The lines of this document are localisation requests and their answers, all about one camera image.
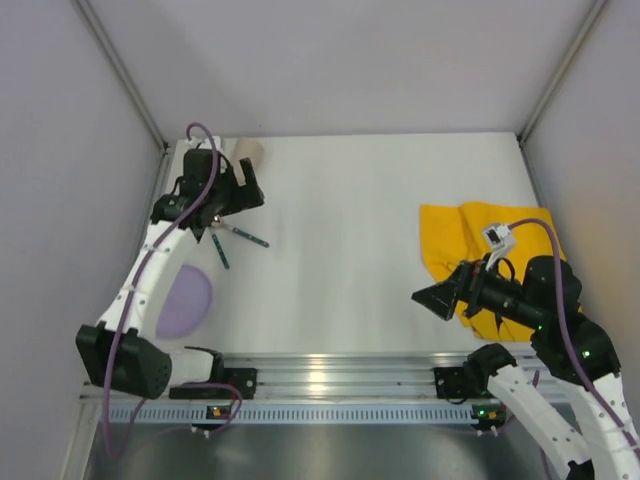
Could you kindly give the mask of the green handled metal spoon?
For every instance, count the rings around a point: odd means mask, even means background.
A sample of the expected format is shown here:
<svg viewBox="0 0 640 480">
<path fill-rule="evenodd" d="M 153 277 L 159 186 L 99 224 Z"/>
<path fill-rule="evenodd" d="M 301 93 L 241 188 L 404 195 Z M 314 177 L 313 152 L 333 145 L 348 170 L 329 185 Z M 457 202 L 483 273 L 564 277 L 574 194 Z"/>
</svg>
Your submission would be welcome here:
<svg viewBox="0 0 640 480">
<path fill-rule="evenodd" d="M 233 226 L 231 224 L 229 224 L 228 222 L 226 222 L 221 216 L 216 215 L 213 218 L 213 222 L 212 222 L 212 226 L 214 228 L 217 229 L 223 229 L 226 231 L 231 232 L 232 234 L 239 236 L 245 240 L 248 240 L 256 245 L 259 245 L 263 248 L 269 248 L 270 244 L 268 242 L 266 242 L 265 240 L 262 240 L 259 237 L 256 237 L 254 235 L 252 235 L 251 233 L 240 229 L 239 227 Z"/>
</svg>

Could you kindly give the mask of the green handled metal fork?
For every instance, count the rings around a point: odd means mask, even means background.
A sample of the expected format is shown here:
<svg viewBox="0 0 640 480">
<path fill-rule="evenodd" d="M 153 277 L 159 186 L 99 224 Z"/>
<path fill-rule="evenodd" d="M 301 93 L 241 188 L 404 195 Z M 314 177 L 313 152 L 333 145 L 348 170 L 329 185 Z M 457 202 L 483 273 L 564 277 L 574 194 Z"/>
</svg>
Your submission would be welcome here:
<svg viewBox="0 0 640 480">
<path fill-rule="evenodd" d="M 213 241 L 213 243 L 214 243 L 214 246 L 215 246 L 215 248 L 216 248 L 216 251 L 217 251 L 217 253 L 218 253 L 218 256 L 219 256 L 219 258 L 220 258 L 220 261 L 221 261 L 221 263 L 222 263 L 222 265 L 223 265 L 224 269 L 225 269 L 225 270 L 229 270 L 229 269 L 230 269 L 230 263 L 229 263 L 229 261 L 228 261 L 228 258 L 227 258 L 227 256 L 226 256 L 226 254 L 225 254 L 225 251 L 224 251 L 224 249 L 223 249 L 223 246 L 222 246 L 222 244 L 221 244 L 221 242 L 220 242 L 220 240 L 219 240 L 219 237 L 218 237 L 218 235 L 213 231 L 213 229 L 211 230 L 211 238 L 212 238 L 212 241 Z"/>
</svg>

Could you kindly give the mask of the yellow Pikachu placemat cloth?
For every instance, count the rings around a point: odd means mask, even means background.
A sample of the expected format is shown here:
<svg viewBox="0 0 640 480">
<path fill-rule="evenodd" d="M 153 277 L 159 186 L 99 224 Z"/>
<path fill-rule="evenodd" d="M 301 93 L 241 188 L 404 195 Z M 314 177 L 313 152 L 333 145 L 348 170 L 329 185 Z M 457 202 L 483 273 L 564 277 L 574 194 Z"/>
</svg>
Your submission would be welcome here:
<svg viewBox="0 0 640 480">
<path fill-rule="evenodd" d="M 494 223 L 512 224 L 536 218 L 553 224 L 550 212 L 538 207 L 510 207 L 483 202 L 467 202 L 458 207 L 423 205 L 419 213 L 420 245 L 423 262 L 433 280 L 447 279 L 462 260 L 477 260 L 490 252 L 482 230 Z M 552 253 L 544 228 L 527 224 L 518 227 L 516 246 L 507 255 L 515 268 L 515 278 L 524 280 L 528 261 Z M 453 318 L 473 331 L 478 338 L 493 342 L 527 343 L 533 330 L 508 319 L 498 320 L 487 310 L 468 319 L 463 316 L 467 304 L 458 303 Z"/>
</svg>

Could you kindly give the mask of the beige paper cup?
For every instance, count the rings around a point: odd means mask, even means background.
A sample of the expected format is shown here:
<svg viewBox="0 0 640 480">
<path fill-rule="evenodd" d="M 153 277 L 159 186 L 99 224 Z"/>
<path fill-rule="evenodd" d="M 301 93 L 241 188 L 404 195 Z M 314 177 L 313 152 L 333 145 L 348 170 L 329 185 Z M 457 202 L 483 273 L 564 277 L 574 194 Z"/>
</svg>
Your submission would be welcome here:
<svg viewBox="0 0 640 480">
<path fill-rule="evenodd" d="M 236 140 L 231 156 L 231 165 L 239 186 L 246 184 L 246 175 L 242 170 L 240 161 L 248 159 L 253 171 L 256 172 L 264 158 L 264 148 L 256 138 L 241 137 Z"/>
</svg>

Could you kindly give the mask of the purple plastic plate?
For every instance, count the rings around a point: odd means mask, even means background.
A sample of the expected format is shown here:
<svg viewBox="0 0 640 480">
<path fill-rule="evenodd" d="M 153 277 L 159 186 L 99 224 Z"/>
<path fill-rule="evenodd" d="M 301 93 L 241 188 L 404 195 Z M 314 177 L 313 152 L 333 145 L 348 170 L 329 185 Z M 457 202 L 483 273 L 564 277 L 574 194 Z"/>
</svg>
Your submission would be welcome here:
<svg viewBox="0 0 640 480">
<path fill-rule="evenodd" d="M 161 308 L 156 335 L 176 340 L 193 333 L 204 321 L 213 299 L 213 287 L 207 275 L 192 265 L 179 270 Z"/>
</svg>

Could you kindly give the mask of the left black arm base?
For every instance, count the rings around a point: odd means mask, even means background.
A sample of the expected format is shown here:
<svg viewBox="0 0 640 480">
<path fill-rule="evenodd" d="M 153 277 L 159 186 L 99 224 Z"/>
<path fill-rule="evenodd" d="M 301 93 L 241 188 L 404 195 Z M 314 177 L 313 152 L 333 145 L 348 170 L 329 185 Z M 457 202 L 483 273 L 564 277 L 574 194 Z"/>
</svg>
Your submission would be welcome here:
<svg viewBox="0 0 640 480">
<path fill-rule="evenodd" d="M 257 388 L 257 377 L 258 370 L 255 368 L 225 367 L 220 383 L 234 387 L 244 400 L 252 400 Z M 230 400 L 233 396 L 232 391 L 203 387 L 201 384 L 194 388 L 180 386 L 169 390 L 169 398 L 172 400 Z"/>
</svg>

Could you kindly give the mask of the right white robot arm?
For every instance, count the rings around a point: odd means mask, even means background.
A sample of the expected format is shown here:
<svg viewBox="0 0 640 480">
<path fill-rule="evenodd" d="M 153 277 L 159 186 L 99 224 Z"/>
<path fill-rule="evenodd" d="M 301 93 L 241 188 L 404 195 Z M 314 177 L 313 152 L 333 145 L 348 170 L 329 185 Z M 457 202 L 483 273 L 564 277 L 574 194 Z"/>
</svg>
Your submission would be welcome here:
<svg viewBox="0 0 640 480">
<path fill-rule="evenodd" d="M 524 279 L 499 274 L 486 259 L 462 261 L 443 281 L 412 300 L 443 320 L 459 304 L 532 329 L 531 346 L 563 391 L 570 425 L 499 343 L 470 353 L 461 366 L 459 399 L 490 395 L 535 440 L 561 479 L 636 479 L 639 435 L 626 406 L 621 364 L 607 333 L 580 310 L 582 285 L 568 263 L 531 259 Z"/>
</svg>

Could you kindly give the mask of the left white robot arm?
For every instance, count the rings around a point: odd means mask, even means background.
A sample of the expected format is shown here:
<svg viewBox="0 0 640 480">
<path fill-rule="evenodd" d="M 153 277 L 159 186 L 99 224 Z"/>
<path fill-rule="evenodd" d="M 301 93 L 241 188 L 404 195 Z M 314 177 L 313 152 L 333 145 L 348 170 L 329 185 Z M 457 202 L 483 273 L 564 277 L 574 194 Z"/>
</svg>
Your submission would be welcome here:
<svg viewBox="0 0 640 480">
<path fill-rule="evenodd" d="M 224 378 L 221 353 L 187 346 L 162 350 L 157 323 L 190 254 L 210 247 L 216 219 L 262 206 L 251 158 L 230 162 L 214 148 L 191 148 L 173 189 L 154 204 L 146 236 L 123 286 L 75 343 L 89 381 L 106 391 L 157 399 L 172 388 L 210 388 Z"/>
</svg>

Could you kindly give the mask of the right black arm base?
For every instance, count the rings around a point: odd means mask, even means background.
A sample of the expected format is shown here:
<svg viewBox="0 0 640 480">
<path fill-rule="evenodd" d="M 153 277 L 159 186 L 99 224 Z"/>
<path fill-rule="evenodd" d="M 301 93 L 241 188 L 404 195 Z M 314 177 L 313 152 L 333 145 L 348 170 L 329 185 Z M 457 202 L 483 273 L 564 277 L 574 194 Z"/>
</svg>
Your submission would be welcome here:
<svg viewBox="0 0 640 480">
<path fill-rule="evenodd" d="M 449 403 L 460 405 L 469 400 L 489 399 L 491 394 L 463 367 L 435 367 L 433 369 L 436 395 Z"/>
</svg>

